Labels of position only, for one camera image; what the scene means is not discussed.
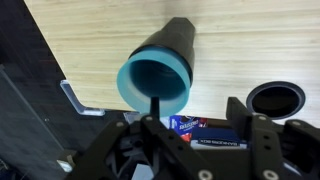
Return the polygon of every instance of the black mount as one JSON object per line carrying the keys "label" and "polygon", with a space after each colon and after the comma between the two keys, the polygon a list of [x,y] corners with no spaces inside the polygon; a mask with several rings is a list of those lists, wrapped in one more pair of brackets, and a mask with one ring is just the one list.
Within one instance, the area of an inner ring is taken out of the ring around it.
{"label": "black mount", "polygon": [[160,122],[159,99],[151,102],[140,121],[110,122],[66,179],[131,179],[138,163],[154,179],[320,179],[320,130],[306,122],[277,125],[230,97],[227,120],[248,147],[196,151]]}

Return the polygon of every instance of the screw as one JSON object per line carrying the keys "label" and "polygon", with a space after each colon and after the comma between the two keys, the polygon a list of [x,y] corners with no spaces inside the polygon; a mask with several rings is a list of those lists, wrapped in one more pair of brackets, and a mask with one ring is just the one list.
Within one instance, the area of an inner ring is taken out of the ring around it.
{"label": "screw", "polygon": [[148,116],[148,117],[146,117],[146,120],[147,120],[147,121],[152,121],[153,119],[152,119],[151,116]]}
{"label": "screw", "polygon": [[212,173],[208,170],[205,170],[205,169],[199,171],[198,176],[199,176],[200,180],[212,180],[213,179]]}
{"label": "screw", "polygon": [[262,121],[267,120],[267,118],[266,118],[266,117],[264,117],[264,116],[259,116],[259,119],[260,119],[260,120],[262,120]]}
{"label": "screw", "polygon": [[263,171],[263,176],[267,180],[279,180],[278,174],[276,172],[272,171],[272,170],[264,170]]}
{"label": "screw", "polygon": [[117,122],[116,124],[117,127],[122,127],[123,125],[124,125],[123,122]]}
{"label": "screw", "polygon": [[301,125],[301,123],[299,123],[298,121],[293,121],[292,124],[296,125],[296,126],[300,126]]}

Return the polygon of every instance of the wooden surface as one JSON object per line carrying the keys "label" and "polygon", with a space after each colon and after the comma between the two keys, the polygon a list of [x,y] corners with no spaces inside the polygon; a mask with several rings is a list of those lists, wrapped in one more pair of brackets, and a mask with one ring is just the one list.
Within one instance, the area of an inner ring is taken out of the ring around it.
{"label": "wooden surface", "polygon": [[320,126],[319,0],[25,2],[85,106],[131,110],[117,90],[118,70],[177,16],[197,30],[194,82],[180,114],[225,118],[228,96],[245,102],[256,86],[281,80],[307,96],[291,118]]}

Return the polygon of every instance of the round black grommet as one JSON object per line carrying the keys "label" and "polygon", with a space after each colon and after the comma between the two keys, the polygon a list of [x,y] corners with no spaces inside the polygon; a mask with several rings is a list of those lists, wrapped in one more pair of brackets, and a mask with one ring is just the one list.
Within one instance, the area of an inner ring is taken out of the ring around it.
{"label": "round black grommet", "polygon": [[247,98],[247,108],[251,112],[266,114],[272,120],[279,120],[296,114],[305,99],[305,93],[299,86],[275,81],[253,89]]}

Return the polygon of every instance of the wooden table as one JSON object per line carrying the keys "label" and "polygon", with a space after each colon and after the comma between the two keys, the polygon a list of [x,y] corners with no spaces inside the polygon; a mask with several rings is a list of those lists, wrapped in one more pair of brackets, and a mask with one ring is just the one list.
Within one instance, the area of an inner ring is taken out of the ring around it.
{"label": "wooden table", "polygon": [[291,118],[320,126],[318,0],[25,0],[85,106],[131,110],[116,77],[129,54],[172,17],[196,27],[194,81],[180,114],[225,118],[228,96],[245,103],[269,81],[306,93]]}

